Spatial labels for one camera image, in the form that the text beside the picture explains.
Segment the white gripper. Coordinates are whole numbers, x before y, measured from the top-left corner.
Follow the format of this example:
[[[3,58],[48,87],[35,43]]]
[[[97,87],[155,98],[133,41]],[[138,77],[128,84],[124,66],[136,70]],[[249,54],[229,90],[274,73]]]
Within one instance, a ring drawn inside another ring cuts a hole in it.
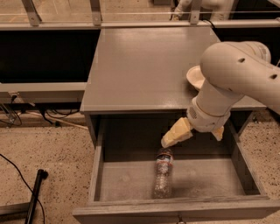
[[[224,133],[222,126],[228,120],[229,112],[225,115],[209,115],[198,106],[195,100],[192,100],[186,113],[188,119],[186,117],[179,118],[162,137],[161,145],[163,148],[171,147],[191,138],[193,128],[199,132],[212,132],[217,141],[222,140]]]

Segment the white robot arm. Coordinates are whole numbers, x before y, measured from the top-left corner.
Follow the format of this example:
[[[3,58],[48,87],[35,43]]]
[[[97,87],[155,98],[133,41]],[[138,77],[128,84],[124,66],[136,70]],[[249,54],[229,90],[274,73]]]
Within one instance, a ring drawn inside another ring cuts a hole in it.
[[[210,132],[220,141],[230,110],[248,96],[280,114],[280,68],[270,63],[270,51],[260,42],[220,42],[208,47],[199,63],[204,77],[197,96],[162,137],[168,148],[193,136]]]

